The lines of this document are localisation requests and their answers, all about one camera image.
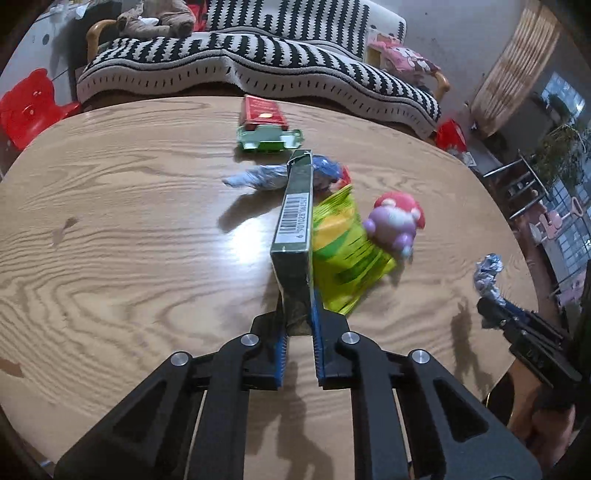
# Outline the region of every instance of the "yellow snack bag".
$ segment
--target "yellow snack bag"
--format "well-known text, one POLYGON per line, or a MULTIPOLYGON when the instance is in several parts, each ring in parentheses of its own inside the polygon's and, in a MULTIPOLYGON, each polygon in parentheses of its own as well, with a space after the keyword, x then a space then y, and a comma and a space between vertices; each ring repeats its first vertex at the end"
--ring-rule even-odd
POLYGON ((324 308, 347 315, 395 260, 367 238, 349 184, 314 207, 314 286, 324 308))

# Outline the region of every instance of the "tabletop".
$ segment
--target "tabletop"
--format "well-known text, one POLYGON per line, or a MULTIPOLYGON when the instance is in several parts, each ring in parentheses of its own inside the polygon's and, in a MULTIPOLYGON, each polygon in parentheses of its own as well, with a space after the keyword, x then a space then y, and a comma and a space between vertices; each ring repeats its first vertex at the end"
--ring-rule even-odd
MULTIPOLYGON (((0 404, 57 460, 172 352, 211 353, 274 309, 269 248, 281 192, 221 178, 255 161, 236 150, 239 98, 145 100, 65 119, 0 184, 0 404)), ((482 330, 472 275, 500 254, 507 298, 537 308, 508 224, 460 161, 390 128, 282 103, 303 147, 349 167, 362 217, 389 190, 427 219, 414 260, 349 316, 384 350, 431 352, 485 396, 512 363, 482 330)), ((348 391, 317 386, 311 337, 290 339, 285 387, 251 393, 245 478, 353 478, 348 391)))

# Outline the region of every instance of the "white cabinet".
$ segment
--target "white cabinet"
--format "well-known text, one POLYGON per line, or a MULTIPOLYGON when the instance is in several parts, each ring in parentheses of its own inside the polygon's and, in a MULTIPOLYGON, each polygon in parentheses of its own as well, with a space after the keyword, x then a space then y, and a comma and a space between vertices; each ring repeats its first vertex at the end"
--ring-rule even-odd
POLYGON ((67 72, 67 48, 68 27, 76 21, 74 8, 77 6, 72 5, 61 13, 44 13, 33 23, 0 75, 0 97, 33 70, 45 68, 54 81, 56 102, 63 105, 73 100, 67 72))

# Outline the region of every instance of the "crumpled foil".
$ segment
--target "crumpled foil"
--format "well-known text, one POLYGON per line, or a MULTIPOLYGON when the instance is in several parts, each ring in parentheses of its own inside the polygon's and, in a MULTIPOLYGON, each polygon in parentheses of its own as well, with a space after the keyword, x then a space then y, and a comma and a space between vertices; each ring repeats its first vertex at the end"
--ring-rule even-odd
POLYGON ((506 301, 496 286, 496 276, 503 270, 503 262, 497 254, 487 255, 482 262, 476 264, 474 287, 481 297, 488 298, 502 307, 506 301))
MULTIPOLYGON (((323 155, 312 156, 314 190, 327 190, 342 176, 341 166, 323 155)), ((257 190, 280 190, 287 186, 287 165, 258 165, 255 168, 226 177, 229 187, 252 187, 257 190)))

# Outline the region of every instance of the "barcode label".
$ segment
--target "barcode label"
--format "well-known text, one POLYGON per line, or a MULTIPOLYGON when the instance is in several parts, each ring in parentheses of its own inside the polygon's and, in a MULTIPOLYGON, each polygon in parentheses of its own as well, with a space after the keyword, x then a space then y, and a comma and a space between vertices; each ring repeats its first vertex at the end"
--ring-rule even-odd
POLYGON ((276 244, 297 244, 306 241, 308 224, 308 193, 290 193, 285 196, 276 244))

